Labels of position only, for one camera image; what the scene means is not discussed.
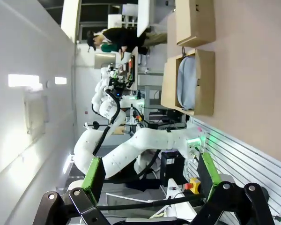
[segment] black box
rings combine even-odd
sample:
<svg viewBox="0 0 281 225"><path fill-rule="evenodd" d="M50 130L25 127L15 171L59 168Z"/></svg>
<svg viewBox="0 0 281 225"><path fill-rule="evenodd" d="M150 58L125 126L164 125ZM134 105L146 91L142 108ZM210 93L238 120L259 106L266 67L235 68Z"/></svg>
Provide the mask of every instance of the black box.
<svg viewBox="0 0 281 225"><path fill-rule="evenodd" d="M183 176L185 159L178 151L161 153L160 181L164 187L168 186L168 181L173 178L180 185L188 183Z"/></svg>

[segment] brown table surface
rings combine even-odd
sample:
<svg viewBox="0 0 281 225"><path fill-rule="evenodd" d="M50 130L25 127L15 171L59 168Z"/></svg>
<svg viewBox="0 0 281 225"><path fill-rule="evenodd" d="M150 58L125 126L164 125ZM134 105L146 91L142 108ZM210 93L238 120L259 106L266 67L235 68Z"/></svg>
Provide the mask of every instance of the brown table surface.
<svg viewBox="0 0 281 225"><path fill-rule="evenodd" d="M281 0L215 0L214 10L217 40L199 47L215 52L214 115L196 118L281 161ZM168 57L181 53L171 34Z"/></svg>

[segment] khaki pants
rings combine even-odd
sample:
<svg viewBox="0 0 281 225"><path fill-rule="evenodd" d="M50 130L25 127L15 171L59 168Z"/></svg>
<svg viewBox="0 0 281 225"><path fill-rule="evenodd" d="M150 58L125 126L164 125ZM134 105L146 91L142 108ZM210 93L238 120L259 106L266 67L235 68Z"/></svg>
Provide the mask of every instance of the khaki pants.
<svg viewBox="0 0 281 225"><path fill-rule="evenodd" d="M167 33L155 33L150 32L146 34L147 38L145 39L143 47L155 46L159 44L168 43L168 34Z"/></svg>

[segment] green light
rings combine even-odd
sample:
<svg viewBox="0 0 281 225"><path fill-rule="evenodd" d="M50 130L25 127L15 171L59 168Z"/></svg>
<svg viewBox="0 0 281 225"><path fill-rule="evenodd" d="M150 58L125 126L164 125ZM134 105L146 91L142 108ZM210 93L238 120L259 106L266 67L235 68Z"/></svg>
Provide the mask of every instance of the green light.
<svg viewBox="0 0 281 225"><path fill-rule="evenodd" d="M197 138L194 138L194 139L187 140L186 142L188 144L191 144L191 143L195 143L195 142L201 142L201 139L199 137L197 137Z"/></svg>

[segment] red object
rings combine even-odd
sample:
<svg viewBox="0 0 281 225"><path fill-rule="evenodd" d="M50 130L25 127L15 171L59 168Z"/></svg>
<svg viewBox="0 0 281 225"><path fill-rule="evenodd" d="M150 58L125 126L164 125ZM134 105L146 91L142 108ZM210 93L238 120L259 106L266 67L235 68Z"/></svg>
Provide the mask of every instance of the red object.
<svg viewBox="0 0 281 225"><path fill-rule="evenodd" d="M189 190L189 189L193 188L193 184L191 184L191 183L184 184L184 188L185 188L185 190Z"/></svg>

